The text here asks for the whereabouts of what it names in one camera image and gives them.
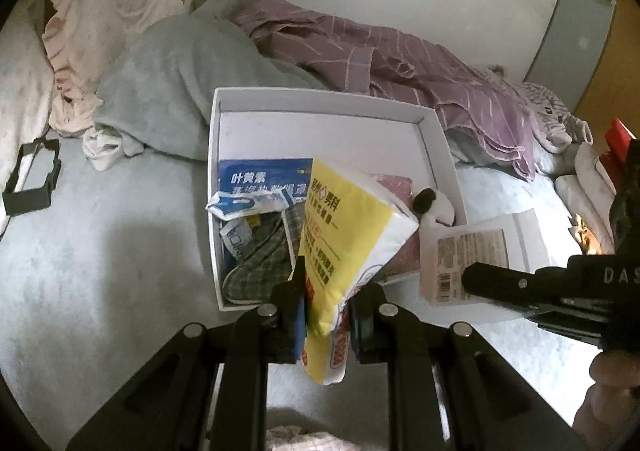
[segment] purple striped fabric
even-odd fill
[[[520,176],[533,179],[525,105],[442,45],[284,0],[259,0],[234,23],[266,56],[316,72],[336,90],[434,108],[444,130],[463,130],[495,160],[511,162]]]

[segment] striped cloth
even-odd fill
[[[533,179],[533,134],[524,104],[442,45],[284,0],[258,0],[233,21],[265,56],[314,72],[336,90],[434,108],[444,130],[463,130],[492,158]]]
[[[360,451],[360,446],[328,433],[305,434],[298,426],[278,426],[267,431],[266,451]]]
[[[282,213],[260,215],[260,226],[256,227],[246,254],[222,282],[224,298],[236,304],[269,301],[271,289],[289,279],[292,254],[298,254],[304,222],[303,202]]]

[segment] red object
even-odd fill
[[[618,157],[611,152],[600,155],[600,162],[604,170],[609,175],[616,191],[622,186],[622,179],[625,176],[625,167],[620,163]]]
[[[623,166],[625,165],[626,160],[626,152],[629,150],[629,143],[631,139],[635,139],[633,135],[626,129],[625,125],[622,124],[620,119],[615,118],[611,124],[611,127],[607,130],[607,133],[604,135],[604,138],[609,144],[609,148],[611,149],[611,153],[616,156],[619,163]]]

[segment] barcode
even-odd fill
[[[453,258],[456,256],[455,238],[441,238],[438,240],[438,267],[451,269]]]
[[[443,303],[449,301],[451,294],[451,276],[449,274],[438,275],[438,294],[436,301]]]

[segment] bed sheet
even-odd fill
[[[60,157],[52,206],[13,218],[0,242],[0,369],[54,451],[185,324],[237,316],[220,313],[214,298],[205,164],[148,152],[101,173],[77,139],[62,139]],[[459,171],[465,190],[474,172]],[[469,211],[472,219],[501,212],[492,207]],[[525,320],[479,330],[572,418],[595,349]],[[385,367],[360,366],[353,355],[332,387],[299,366],[270,368],[268,426],[299,424],[383,450],[386,406]]]
[[[457,164],[456,174],[469,223],[533,208],[551,265],[565,267],[569,256],[581,254],[580,246],[569,233],[571,213],[548,176],[536,173],[529,183],[500,168],[470,164]]]

